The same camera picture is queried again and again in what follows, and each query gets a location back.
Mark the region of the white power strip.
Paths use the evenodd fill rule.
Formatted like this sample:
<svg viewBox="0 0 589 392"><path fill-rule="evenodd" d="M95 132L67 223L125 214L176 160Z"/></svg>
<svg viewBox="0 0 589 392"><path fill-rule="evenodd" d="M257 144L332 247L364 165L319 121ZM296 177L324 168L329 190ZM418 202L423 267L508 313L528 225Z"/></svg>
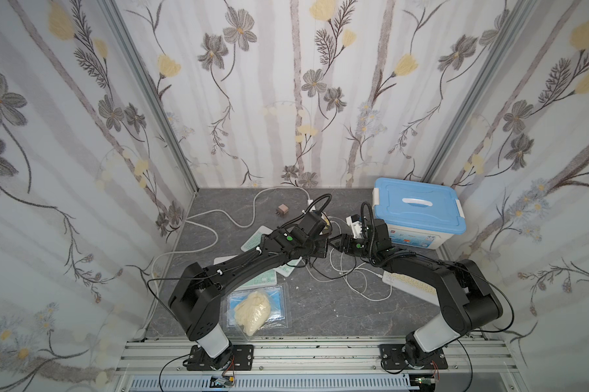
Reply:
<svg viewBox="0 0 589 392"><path fill-rule="evenodd" d="M317 209L317 205L314 203L314 201L312 199L308 199L308 209L311 212L318 212L318 215L324 221L325 227L322 231L323 234L328 234L328 233L332 232L332 224L330 223L328 216L325 214L325 212L320 212Z"/></svg>

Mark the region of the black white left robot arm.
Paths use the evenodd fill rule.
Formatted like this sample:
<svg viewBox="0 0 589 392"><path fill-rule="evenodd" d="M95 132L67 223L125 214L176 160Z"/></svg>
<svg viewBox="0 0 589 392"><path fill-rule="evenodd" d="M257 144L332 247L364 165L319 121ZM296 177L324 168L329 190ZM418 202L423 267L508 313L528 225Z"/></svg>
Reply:
<svg viewBox="0 0 589 392"><path fill-rule="evenodd" d="M270 269L325 252L326 227L320 212L307 212L298 222L263 235L250 251L213 266L193 263L183 271L167 305L186 337L200 346L208 367L224 370L232 362L232 343L219 325L222 299Z"/></svg>

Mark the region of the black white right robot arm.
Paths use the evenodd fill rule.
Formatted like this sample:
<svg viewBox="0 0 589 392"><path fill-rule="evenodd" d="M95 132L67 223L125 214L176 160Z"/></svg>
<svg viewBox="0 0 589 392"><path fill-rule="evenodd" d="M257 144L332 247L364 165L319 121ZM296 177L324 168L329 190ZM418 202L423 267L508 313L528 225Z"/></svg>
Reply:
<svg viewBox="0 0 589 392"><path fill-rule="evenodd" d="M376 219L373 227L359 225L350 234L337 235L329 245L387 274L407 277L433 289L433 293L427 293L420 287L400 285L402 290L439 308L428 323L406 335L402 358L409 367L430 364L443 353L444 346L503 315L494 288L475 262L439 261L401 248L392 243L382 220Z"/></svg>

